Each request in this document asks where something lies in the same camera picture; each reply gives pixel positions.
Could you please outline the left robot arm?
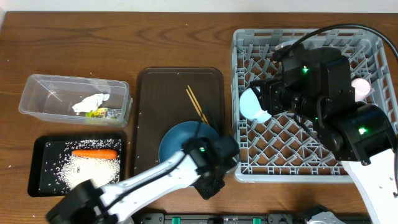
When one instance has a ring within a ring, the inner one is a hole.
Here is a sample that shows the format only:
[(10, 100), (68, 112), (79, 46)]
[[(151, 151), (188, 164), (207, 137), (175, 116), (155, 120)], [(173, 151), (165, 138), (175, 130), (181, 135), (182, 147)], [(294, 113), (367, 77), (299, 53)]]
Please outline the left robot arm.
[(102, 187), (91, 180), (78, 184), (45, 218), (49, 223), (124, 223), (153, 201), (189, 186), (208, 200), (224, 187), (239, 152), (231, 136), (192, 137), (167, 161), (130, 179)]

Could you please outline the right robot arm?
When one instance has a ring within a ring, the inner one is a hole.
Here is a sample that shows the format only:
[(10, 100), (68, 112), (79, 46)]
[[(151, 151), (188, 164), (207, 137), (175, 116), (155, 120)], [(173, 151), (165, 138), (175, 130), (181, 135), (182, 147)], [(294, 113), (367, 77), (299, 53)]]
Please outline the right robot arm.
[(311, 121), (316, 139), (353, 179), (373, 223), (394, 223), (397, 136), (380, 107), (355, 100), (349, 59), (336, 48), (302, 44), (276, 50), (274, 58), (281, 74), (249, 84), (262, 110)]

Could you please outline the light blue rice bowl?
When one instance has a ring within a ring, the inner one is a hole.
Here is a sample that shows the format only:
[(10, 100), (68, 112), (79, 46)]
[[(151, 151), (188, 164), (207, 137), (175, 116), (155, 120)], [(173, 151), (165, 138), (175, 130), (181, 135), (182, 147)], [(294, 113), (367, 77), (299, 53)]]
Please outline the light blue rice bowl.
[(257, 120), (258, 123), (264, 123), (271, 119), (268, 111), (263, 110), (257, 99), (257, 96), (251, 88), (244, 90), (239, 98), (239, 111), (248, 120)]

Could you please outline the yellow green snack wrapper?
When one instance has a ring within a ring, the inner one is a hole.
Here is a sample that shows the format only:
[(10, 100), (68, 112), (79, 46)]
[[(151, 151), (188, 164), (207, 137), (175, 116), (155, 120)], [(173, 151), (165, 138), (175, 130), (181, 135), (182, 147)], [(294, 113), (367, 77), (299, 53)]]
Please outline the yellow green snack wrapper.
[(122, 109), (98, 108), (96, 111), (85, 113), (87, 118), (118, 119)]

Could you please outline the pink plastic cup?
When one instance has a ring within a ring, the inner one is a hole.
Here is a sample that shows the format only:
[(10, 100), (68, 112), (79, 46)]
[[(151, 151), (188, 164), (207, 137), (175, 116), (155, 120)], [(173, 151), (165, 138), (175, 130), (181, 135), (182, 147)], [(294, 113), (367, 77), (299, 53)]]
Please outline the pink plastic cup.
[(364, 100), (371, 91), (371, 84), (363, 78), (354, 79), (351, 86), (354, 88), (355, 102)]

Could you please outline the orange carrot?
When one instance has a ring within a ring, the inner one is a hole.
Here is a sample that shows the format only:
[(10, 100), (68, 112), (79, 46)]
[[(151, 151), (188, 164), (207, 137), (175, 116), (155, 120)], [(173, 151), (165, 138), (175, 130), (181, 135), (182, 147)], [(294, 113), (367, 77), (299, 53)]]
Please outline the orange carrot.
[(95, 159), (116, 159), (118, 153), (112, 149), (79, 149), (72, 152), (74, 156), (89, 157)]

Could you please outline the white rice pile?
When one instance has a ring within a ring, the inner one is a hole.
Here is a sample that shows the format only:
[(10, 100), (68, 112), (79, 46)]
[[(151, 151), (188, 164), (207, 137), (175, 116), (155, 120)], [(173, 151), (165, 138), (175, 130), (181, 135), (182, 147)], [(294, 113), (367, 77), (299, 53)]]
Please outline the white rice pile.
[(113, 184), (110, 180), (119, 171), (116, 159), (95, 159), (72, 154), (70, 161), (62, 168), (61, 179), (67, 182), (70, 190), (86, 180), (92, 180), (96, 187)]

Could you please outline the white tissue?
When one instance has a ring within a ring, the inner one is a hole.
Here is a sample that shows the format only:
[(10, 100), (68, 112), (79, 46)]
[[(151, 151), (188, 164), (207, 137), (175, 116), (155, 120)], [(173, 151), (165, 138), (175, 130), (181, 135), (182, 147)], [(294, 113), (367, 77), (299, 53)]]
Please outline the white tissue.
[(81, 112), (88, 113), (96, 111), (104, 101), (109, 100), (109, 94), (98, 93), (84, 98), (81, 102), (72, 106), (73, 111), (76, 114)]

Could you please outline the dark blue plate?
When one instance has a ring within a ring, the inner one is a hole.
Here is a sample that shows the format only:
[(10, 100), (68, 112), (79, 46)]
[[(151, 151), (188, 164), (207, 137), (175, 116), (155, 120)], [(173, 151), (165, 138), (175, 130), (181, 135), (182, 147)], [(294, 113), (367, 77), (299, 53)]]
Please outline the dark blue plate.
[(198, 121), (186, 121), (172, 127), (163, 137), (159, 146), (159, 162), (163, 163), (175, 152), (182, 149), (182, 145), (188, 139), (194, 137), (199, 129), (198, 137), (207, 139), (218, 139), (219, 134), (211, 126)]

